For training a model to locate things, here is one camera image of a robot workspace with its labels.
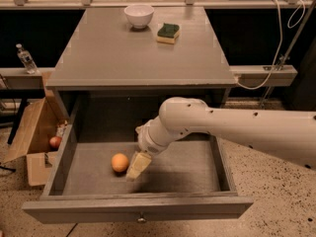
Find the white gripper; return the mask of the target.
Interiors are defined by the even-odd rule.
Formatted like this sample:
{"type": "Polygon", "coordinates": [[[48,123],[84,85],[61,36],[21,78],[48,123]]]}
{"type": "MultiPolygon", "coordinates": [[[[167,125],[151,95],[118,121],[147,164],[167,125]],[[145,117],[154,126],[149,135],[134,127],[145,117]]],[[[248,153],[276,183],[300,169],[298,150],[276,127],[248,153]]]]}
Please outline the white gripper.
{"type": "Polygon", "coordinates": [[[156,156],[167,149],[166,146],[157,144],[150,136],[151,120],[146,124],[138,126],[135,131],[137,133],[138,147],[142,152],[135,152],[126,172],[128,181],[135,181],[150,165],[151,156],[156,156]]]}

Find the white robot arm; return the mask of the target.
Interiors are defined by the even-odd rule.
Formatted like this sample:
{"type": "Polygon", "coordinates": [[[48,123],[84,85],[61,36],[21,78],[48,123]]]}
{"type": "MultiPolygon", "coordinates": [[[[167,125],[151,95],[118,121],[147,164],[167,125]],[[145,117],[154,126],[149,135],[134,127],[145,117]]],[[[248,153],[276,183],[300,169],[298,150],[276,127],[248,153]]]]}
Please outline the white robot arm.
{"type": "Polygon", "coordinates": [[[138,150],[126,178],[136,180],[153,157],[191,133],[206,133],[304,165],[316,159],[316,113],[216,109],[200,99],[174,97],[136,129],[138,150]]]}

